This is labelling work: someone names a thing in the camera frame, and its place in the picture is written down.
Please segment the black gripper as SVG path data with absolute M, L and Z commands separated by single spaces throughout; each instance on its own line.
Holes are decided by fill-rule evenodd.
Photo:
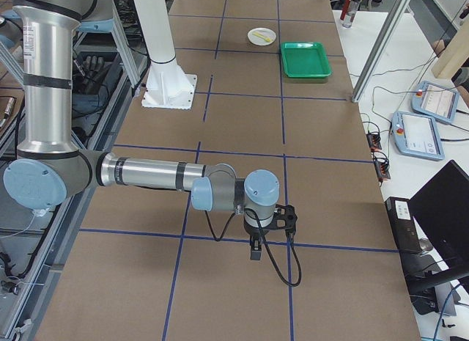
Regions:
M 262 244 L 265 233 L 258 227 L 253 227 L 248 223 L 243 224 L 245 231 L 249 234 L 250 260 L 260 261 L 262 256 Z

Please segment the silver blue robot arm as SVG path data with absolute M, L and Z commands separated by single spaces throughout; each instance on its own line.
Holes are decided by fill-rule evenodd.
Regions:
M 238 178 L 227 164 L 117 157 L 73 144 L 73 35 L 93 25 L 111 30 L 113 6 L 113 0 L 13 0 L 23 22 L 26 137 L 4 172 L 7 193 L 39 210 L 97 186 L 187 191 L 197 210 L 243 215 L 251 258 L 259 259 L 279 217 L 279 184 L 272 172 L 259 169 Z

